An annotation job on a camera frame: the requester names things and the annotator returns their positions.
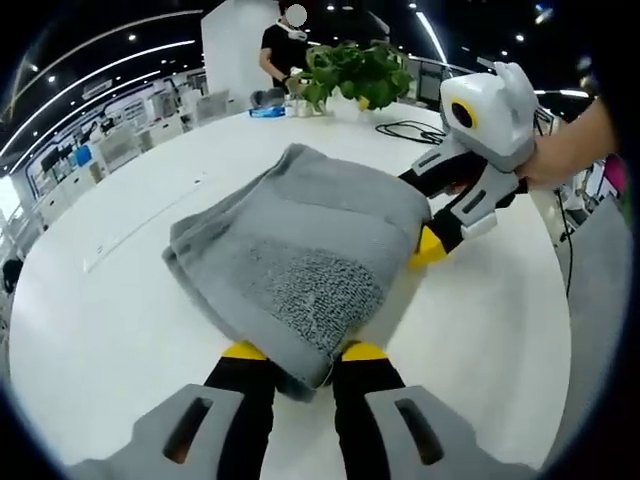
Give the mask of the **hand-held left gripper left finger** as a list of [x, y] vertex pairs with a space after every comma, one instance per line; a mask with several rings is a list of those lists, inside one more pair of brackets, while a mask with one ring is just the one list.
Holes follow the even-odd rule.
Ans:
[[69, 468], [71, 479], [258, 479], [273, 428], [275, 365], [248, 342], [227, 348], [202, 385], [140, 417], [111, 456]]

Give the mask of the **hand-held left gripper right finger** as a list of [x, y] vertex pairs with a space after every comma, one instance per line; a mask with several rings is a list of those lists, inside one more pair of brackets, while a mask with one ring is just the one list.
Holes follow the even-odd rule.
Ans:
[[533, 479], [478, 445], [471, 424], [407, 386], [379, 347], [353, 342], [332, 370], [335, 431], [349, 479]]

